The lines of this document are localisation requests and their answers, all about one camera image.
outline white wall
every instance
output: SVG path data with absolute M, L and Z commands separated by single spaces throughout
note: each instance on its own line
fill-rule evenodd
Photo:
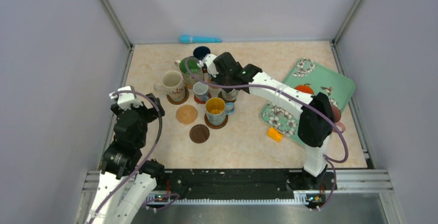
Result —
M 98 0 L 0 10 L 0 223 L 72 223 L 127 50 Z
M 333 39 L 354 0 L 109 0 L 133 43 Z
M 438 0 L 365 0 L 339 49 L 408 223 L 436 223 Z

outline light blue mug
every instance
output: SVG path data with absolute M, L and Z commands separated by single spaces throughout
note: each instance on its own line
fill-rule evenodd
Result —
M 214 126 L 219 126 L 224 123 L 227 115 L 233 112 L 234 104 L 225 103 L 225 101 L 220 98 L 210 98 L 206 102 L 207 119 Z
M 210 98 L 208 97 L 208 85 L 202 82 L 196 82 L 193 85 L 193 93 L 195 93 L 195 97 L 200 101 L 208 101 Z

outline yellow block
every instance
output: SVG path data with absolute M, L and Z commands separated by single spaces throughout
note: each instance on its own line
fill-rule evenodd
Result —
M 273 127 L 271 127 L 266 134 L 277 142 L 280 142 L 283 138 L 283 135 Z

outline green tray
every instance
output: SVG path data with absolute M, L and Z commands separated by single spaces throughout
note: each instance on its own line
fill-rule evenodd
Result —
M 283 83 L 292 88 L 299 85 L 306 86 L 305 88 L 310 87 L 314 95 L 322 92 L 328 95 L 330 103 L 341 112 L 347 106 L 356 88 L 351 79 L 307 58 L 298 60 L 295 67 L 283 80 Z M 284 136 L 291 138 L 302 146 L 304 145 L 297 134 L 297 118 L 284 109 L 268 101 L 261 111 L 261 118 Z

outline beige tabletop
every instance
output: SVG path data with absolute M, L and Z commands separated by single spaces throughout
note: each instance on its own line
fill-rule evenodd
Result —
M 230 52 L 244 67 L 252 63 L 271 77 L 282 81 L 298 59 L 307 57 L 337 71 L 330 44 L 319 42 L 249 42 L 204 44 L 212 54 Z M 170 104 L 166 95 L 154 91 L 166 71 L 177 70 L 174 61 L 191 56 L 199 44 L 153 44 L 136 45 L 126 84 L 135 90 L 150 93 L 161 99 L 166 112 L 163 117 L 163 133 L 151 158 L 166 168 L 301 168 L 304 164 L 304 148 L 289 138 L 276 142 L 266 135 L 268 125 L 260 118 L 265 99 L 240 91 L 235 102 L 236 111 L 229 116 L 228 123 L 220 130 L 210 129 L 209 139 L 201 144 L 190 140 L 189 131 L 197 124 L 204 124 L 205 109 L 197 104 L 193 92 L 184 104 L 198 110 L 197 119 L 191 124 L 181 124 L 175 114 L 180 105 Z M 218 90 L 210 88 L 213 97 Z M 364 168 L 366 162 L 349 108 L 342 113 L 342 123 L 349 159 L 337 165 L 344 168 Z M 147 144 L 142 148 L 143 156 L 151 148 L 158 132 L 158 121 L 148 124 Z M 331 137 L 327 154 L 341 159 L 344 151 L 339 137 Z

